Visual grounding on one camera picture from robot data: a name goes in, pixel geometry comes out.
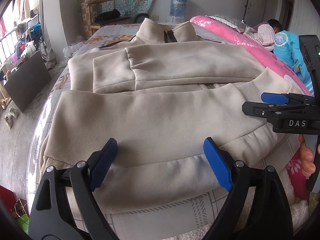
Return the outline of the person's right hand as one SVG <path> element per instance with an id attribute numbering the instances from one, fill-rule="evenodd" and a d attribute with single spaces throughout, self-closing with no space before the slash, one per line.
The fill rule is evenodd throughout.
<path id="1" fill-rule="evenodd" d="M 298 137 L 300 142 L 300 161 L 302 163 L 302 174 L 306 178 L 309 178 L 314 174 L 316 166 L 313 163 L 314 155 L 312 150 L 306 147 L 304 137 L 300 134 Z"/>

